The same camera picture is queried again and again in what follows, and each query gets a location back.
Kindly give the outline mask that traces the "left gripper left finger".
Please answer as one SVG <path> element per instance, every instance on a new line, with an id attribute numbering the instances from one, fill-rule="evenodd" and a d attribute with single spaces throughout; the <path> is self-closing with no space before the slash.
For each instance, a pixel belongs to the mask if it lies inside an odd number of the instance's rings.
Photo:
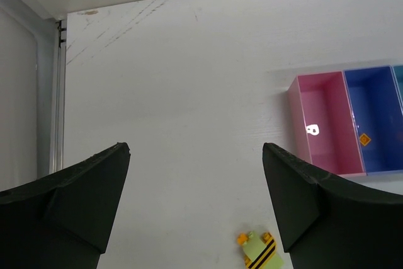
<path id="1" fill-rule="evenodd" d="M 1 192 L 1 268 L 96 268 L 106 252 L 130 162 L 117 143 Z"/>

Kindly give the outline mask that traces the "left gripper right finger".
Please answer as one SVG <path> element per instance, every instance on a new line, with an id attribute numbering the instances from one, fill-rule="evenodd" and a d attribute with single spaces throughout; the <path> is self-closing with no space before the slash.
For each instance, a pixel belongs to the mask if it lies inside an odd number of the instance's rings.
<path id="1" fill-rule="evenodd" d="M 263 166 L 294 268 L 401 268 L 402 196 L 309 164 L 274 143 Z"/>

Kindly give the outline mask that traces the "green yellow lego stack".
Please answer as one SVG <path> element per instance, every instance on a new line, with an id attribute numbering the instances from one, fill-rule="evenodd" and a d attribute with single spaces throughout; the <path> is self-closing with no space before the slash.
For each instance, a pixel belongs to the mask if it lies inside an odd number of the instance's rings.
<path id="1" fill-rule="evenodd" d="M 248 269 L 280 269 L 284 262 L 277 253 L 275 238 L 270 232 L 262 235 L 251 231 L 241 233 L 237 243 L 244 253 L 244 264 Z"/>

